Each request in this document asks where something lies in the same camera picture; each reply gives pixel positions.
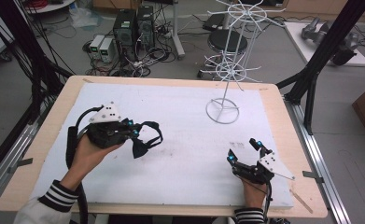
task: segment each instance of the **white panel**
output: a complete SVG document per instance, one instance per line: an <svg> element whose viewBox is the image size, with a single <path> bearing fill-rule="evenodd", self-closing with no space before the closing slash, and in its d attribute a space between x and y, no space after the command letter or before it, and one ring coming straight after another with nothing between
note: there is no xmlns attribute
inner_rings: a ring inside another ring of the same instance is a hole
<svg viewBox="0 0 365 224"><path fill-rule="evenodd" d="M301 33L302 28L306 27L309 23L298 23L298 22L285 22L287 26L287 31L289 36L293 39L295 46L297 47L299 53L304 58L306 62L310 61L311 57L313 57L314 52L316 51L317 45L311 39L302 39ZM319 23L316 26L316 30L322 26L323 23ZM365 56L363 56L359 50L354 50L357 54L350 61L348 61L344 66L365 66Z"/></svg>
<svg viewBox="0 0 365 224"><path fill-rule="evenodd" d="M85 110L113 101L123 119L135 123L160 123L164 141L147 155L134 160L132 141L109 154L86 178L88 202L243 205L243 187L226 160L231 148L240 162L252 165L259 159L249 139L260 140L276 151L258 91L228 90L228 98L240 106L233 124L218 124L207 117L205 106L223 96L223 89L135 86L88 83L60 130L31 197L43 195L53 179L67 171L64 152L67 128ZM88 124L90 115L82 120ZM155 132L141 130L144 141ZM276 176L272 207L293 205L288 183Z"/></svg>

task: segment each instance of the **black metal pole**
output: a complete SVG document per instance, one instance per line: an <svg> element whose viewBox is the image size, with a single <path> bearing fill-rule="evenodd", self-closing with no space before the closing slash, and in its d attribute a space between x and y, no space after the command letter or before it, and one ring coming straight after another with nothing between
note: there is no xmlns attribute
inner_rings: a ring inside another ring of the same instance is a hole
<svg viewBox="0 0 365 224"><path fill-rule="evenodd" d="M285 99L295 105L299 105L302 97L307 91L309 91L306 99L306 109L304 115L304 126L309 134L312 134L311 122L316 92L316 80L321 70L327 64L329 59L334 55L334 53L337 52L339 45L349 34L351 29L354 27L364 12L365 0L347 1L341 13L330 27L330 30L319 44L316 52L307 65L301 70L300 73L276 84L277 87L281 89L295 82L292 90L285 95Z"/></svg>

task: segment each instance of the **hand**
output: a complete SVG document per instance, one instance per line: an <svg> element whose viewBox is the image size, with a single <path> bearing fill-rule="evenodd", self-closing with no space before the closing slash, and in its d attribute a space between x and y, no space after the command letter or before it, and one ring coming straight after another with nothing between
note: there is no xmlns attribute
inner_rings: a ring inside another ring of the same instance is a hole
<svg viewBox="0 0 365 224"><path fill-rule="evenodd" d="M253 184L252 182L241 178L244 186L244 198L246 207L262 208L264 198L266 197L267 186L265 184Z"/></svg>
<svg viewBox="0 0 365 224"><path fill-rule="evenodd" d="M118 149L122 145L123 144L114 145L108 148L99 148L92 144L89 137L84 134L77 144L72 166L60 181L60 184L68 189L75 190L86 174L100 164L107 154Z"/></svg>

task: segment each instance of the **wooden board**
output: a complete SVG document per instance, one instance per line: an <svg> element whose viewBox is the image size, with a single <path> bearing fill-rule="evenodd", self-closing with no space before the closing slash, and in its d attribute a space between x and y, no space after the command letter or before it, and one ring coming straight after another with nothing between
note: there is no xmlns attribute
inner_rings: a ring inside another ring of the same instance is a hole
<svg viewBox="0 0 365 224"><path fill-rule="evenodd" d="M0 198L1 211L18 211L29 199L36 180L49 150L54 144L59 130L74 105L85 83L114 83L122 85L225 88L225 83L202 80L180 80L159 78L128 77L85 77L73 76L58 97L53 108L36 135L24 158L33 158L30 165L21 166L12 176ZM321 193L314 179L306 178L302 171L311 171L305 158L298 135L285 108L281 94L273 84L240 83L244 90L259 90L272 130L275 145L283 162L296 176L295 181L288 181L289 191L294 206L290 209L270 209L269 217L325 217L328 213ZM106 214L151 214L165 216L210 216L232 217L235 206L208 205L147 205L118 203L89 203L90 213Z"/></svg>

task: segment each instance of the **office chair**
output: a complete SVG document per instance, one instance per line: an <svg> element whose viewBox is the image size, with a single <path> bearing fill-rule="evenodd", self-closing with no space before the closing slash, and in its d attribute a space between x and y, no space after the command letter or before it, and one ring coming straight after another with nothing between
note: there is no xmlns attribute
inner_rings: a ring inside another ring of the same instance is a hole
<svg viewBox="0 0 365 224"><path fill-rule="evenodd" d="M230 30L216 30L212 32L207 39L207 43L209 48L217 54L205 60L203 69L205 72L200 70L197 77L202 78L204 73L208 72L212 75L213 80L217 76L215 73L217 64L224 63L225 67L227 67L227 64L232 62L234 52L241 55L246 51L248 46L248 42L243 36L240 39L240 33Z"/></svg>

